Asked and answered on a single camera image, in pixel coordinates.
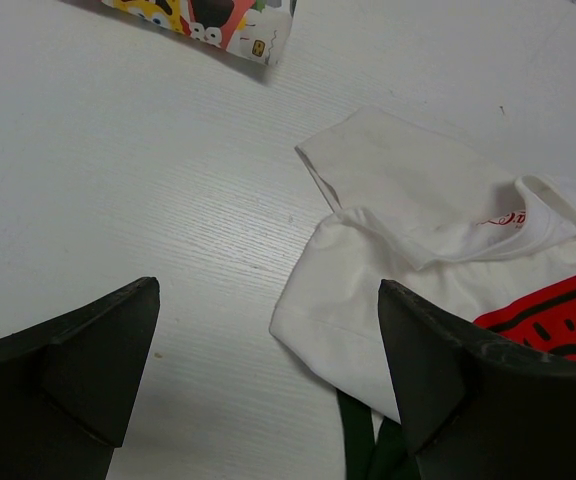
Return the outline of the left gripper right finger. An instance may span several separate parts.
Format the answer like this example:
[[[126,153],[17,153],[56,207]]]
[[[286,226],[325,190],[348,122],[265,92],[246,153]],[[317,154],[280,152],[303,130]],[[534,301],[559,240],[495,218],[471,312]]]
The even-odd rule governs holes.
[[[393,280],[378,319],[424,479],[576,479],[576,361],[521,345]]]

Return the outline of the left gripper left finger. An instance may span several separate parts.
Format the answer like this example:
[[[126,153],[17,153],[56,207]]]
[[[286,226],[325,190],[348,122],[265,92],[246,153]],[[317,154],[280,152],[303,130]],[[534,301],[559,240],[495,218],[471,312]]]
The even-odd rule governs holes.
[[[0,479],[103,479],[160,310],[154,277],[0,339]]]

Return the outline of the white green raglan t-shirt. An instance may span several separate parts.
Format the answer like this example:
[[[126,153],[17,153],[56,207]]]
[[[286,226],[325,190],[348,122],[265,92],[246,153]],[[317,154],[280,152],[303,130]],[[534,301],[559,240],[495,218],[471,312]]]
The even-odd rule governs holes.
[[[343,432],[347,480],[419,480],[416,461],[408,452],[401,425],[384,417],[374,431],[372,410],[336,391]]]

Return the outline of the white red print t-shirt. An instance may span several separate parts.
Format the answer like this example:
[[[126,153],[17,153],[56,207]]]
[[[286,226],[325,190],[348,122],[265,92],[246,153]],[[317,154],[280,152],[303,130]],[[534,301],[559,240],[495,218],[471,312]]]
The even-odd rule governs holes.
[[[366,107],[301,143],[332,214],[276,304],[271,334],[392,420],[380,284],[543,351],[576,344],[576,181],[515,177],[467,145]]]

